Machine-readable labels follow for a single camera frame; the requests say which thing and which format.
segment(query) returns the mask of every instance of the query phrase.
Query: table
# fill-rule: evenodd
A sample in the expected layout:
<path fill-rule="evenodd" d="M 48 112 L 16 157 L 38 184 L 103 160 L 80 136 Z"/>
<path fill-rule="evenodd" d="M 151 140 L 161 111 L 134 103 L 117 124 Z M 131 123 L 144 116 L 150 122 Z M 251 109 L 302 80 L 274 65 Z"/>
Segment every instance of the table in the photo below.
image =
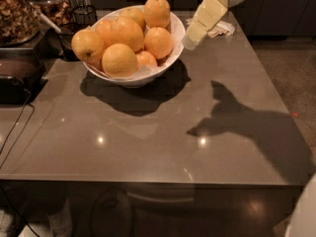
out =
<path fill-rule="evenodd" d="M 231 13 L 225 20 L 236 24 Z M 0 179 L 299 186 L 315 172 L 238 25 L 234 36 L 184 50 L 141 88 L 60 59 L 45 79 L 0 156 Z M 1 106 L 1 144 L 20 110 Z"/>

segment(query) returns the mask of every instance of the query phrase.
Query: floor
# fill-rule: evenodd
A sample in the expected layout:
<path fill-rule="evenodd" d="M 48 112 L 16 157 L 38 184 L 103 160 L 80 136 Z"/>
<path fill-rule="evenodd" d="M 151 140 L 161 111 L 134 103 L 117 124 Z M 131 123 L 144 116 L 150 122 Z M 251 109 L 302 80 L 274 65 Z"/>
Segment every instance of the floor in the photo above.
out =
<path fill-rule="evenodd" d="M 316 41 L 284 39 L 252 40 L 251 43 L 311 151 L 316 155 L 316 112 L 313 112 L 316 103 Z M 157 187 L 148 186 L 146 189 L 155 192 Z M 195 189 L 194 194 L 190 190 L 184 191 L 187 191 L 187 202 L 170 203 L 166 198 L 146 203 L 137 197 L 128 196 L 122 186 L 115 184 L 71 183 L 69 198 L 74 222 L 73 235 L 282 237 L 300 192 L 210 192 L 204 187 Z M 287 194 L 288 200 L 283 199 L 284 194 Z M 194 202 L 190 200 L 192 196 L 195 197 Z M 49 236 L 44 215 L 35 213 L 31 225 L 40 237 Z M 35 235 L 28 227 L 20 235 L 31 236 Z"/>

